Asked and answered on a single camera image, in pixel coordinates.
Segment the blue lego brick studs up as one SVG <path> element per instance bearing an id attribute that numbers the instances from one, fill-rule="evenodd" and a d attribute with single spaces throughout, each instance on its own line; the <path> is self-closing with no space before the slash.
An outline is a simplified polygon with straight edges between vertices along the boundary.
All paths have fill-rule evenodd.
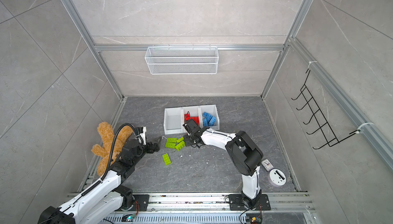
<path id="1" fill-rule="evenodd" d="M 209 121 L 211 119 L 212 115 L 210 113 L 204 112 L 202 114 L 202 117 L 207 119 L 207 121 Z"/>

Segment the red lego brick front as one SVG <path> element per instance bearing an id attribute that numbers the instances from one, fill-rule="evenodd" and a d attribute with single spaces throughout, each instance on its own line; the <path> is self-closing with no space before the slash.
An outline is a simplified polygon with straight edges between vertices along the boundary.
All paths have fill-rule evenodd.
<path id="1" fill-rule="evenodd" d="M 195 121 L 195 123 L 197 124 L 197 125 L 199 125 L 199 123 L 200 123 L 200 119 L 199 119 L 199 117 L 198 116 L 191 116 L 190 117 L 192 120 L 194 120 Z"/>

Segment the red lego brick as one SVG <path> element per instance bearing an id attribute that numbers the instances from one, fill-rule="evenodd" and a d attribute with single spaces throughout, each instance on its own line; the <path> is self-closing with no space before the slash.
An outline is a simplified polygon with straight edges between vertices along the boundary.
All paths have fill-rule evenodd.
<path id="1" fill-rule="evenodd" d="M 184 114 L 184 120 L 185 121 L 188 121 L 188 120 L 190 120 L 191 118 L 190 118 L 190 113 L 189 112 L 187 112 L 186 114 Z"/>
<path id="2" fill-rule="evenodd" d="M 192 120 L 194 120 L 195 121 L 195 123 L 197 124 L 197 125 L 199 125 L 199 123 L 200 123 L 200 119 L 199 119 L 199 117 L 198 116 L 191 116 L 190 117 Z"/>

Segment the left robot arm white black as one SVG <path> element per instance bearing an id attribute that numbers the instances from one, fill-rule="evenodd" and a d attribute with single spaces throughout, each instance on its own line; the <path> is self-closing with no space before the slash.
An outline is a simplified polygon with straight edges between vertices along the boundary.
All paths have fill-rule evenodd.
<path id="1" fill-rule="evenodd" d="M 160 150 L 161 138 L 146 143 L 128 139 L 111 164 L 105 178 L 99 178 L 73 199 L 58 208 L 48 207 L 40 215 L 39 224 L 97 224 L 110 213 L 130 210 L 137 205 L 133 190 L 122 183 L 135 171 L 135 165 L 147 153 Z"/>

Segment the green lego brick lone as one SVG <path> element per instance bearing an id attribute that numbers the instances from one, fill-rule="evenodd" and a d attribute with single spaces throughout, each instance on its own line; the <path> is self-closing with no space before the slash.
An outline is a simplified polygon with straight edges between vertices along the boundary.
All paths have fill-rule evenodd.
<path id="1" fill-rule="evenodd" d="M 162 155 L 162 158 L 163 158 L 163 161 L 164 161 L 165 165 L 170 165 L 172 163 L 171 160 L 170 160 L 170 157 L 169 157 L 169 155 L 167 153 Z"/>

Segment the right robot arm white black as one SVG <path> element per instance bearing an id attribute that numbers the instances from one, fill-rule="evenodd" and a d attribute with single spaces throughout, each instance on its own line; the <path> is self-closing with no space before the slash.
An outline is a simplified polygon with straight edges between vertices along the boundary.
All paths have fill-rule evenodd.
<path id="1" fill-rule="evenodd" d="M 183 124 L 187 132 L 186 146 L 215 146 L 228 152 L 237 171 L 242 175 L 242 203 L 248 209 L 254 208 L 261 198 L 260 168 L 263 153 L 244 131 L 225 133 L 210 127 L 201 128 L 190 119 Z"/>

